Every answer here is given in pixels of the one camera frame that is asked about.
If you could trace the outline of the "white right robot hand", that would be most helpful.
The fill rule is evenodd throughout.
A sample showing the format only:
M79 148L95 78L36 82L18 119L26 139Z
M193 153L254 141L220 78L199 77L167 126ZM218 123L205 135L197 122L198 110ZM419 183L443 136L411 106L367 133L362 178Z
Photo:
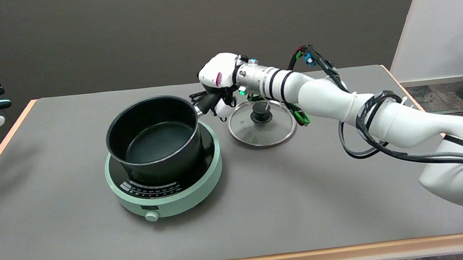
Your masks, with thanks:
M247 62L248 57L226 52L215 55L204 65L197 75L206 93L197 104L202 114L212 112L222 122L227 120L237 104L237 70Z

